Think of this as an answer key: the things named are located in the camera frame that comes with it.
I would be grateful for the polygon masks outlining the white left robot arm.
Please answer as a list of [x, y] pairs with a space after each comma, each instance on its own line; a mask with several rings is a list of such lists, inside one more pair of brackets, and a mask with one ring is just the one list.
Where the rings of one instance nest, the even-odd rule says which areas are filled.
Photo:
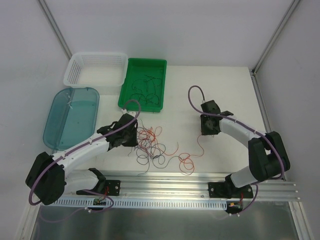
[[77, 168], [92, 158], [105, 154], [114, 148], [135, 147], [138, 120], [129, 113], [118, 121], [99, 128], [95, 134], [83, 142], [61, 152], [40, 153], [26, 177], [30, 188], [28, 202], [32, 206], [50, 205], [63, 194], [103, 195], [109, 190], [104, 175], [92, 167], [87, 170]]

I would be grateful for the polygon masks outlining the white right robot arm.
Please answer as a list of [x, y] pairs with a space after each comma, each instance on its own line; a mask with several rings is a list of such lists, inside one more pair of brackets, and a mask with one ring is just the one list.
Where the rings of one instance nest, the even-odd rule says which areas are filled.
[[224, 133], [248, 150], [248, 166], [227, 175], [223, 182], [208, 183], [212, 198], [252, 198], [251, 184], [281, 178], [291, 168], [284, 143], [276, 131], [261, 133], [236, 120], [230, 111], [221, 111], [214, 100], [201, 104], [201, 134]]

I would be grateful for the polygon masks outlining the green plastic tray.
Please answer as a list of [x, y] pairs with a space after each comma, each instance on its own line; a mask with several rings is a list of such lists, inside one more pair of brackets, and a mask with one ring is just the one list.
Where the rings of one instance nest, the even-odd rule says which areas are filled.
[[118, 106], [128, 111], [159, 113], [163, 109], [167, 61], [129, 58]]

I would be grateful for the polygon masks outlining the teal transparent plastic bin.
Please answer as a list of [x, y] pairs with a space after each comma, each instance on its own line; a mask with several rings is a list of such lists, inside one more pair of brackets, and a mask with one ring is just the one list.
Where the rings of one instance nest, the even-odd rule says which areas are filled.
[[91, 87], [65, 88], [53, 101], [43, 132], [44, 144], [55, 151], [67, 150], [95, 132], [100, 95]]

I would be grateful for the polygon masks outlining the white perforated plastic basket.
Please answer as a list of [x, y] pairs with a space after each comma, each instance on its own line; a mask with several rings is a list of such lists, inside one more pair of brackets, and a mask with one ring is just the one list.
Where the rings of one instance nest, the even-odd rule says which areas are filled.
[[77, 52], [64, 73], [63, 84], [73, 88], [117, 88], [123, 85], [128, 56], [120, 52]]

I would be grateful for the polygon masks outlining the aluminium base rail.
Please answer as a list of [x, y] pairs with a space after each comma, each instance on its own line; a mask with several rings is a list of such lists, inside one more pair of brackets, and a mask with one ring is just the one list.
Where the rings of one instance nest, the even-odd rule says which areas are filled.
[[[226, 173], [148, 172], [138, 175], [137, 171], [110, 171], [102, 173], [108, 180], [119, 180], [121, 198], [207, 200], [209, 182], [221, 182]], [[302, 196], [295, 182], [267, 180], [258, 185], [256, 197], [260, 202], [300, 202]]]

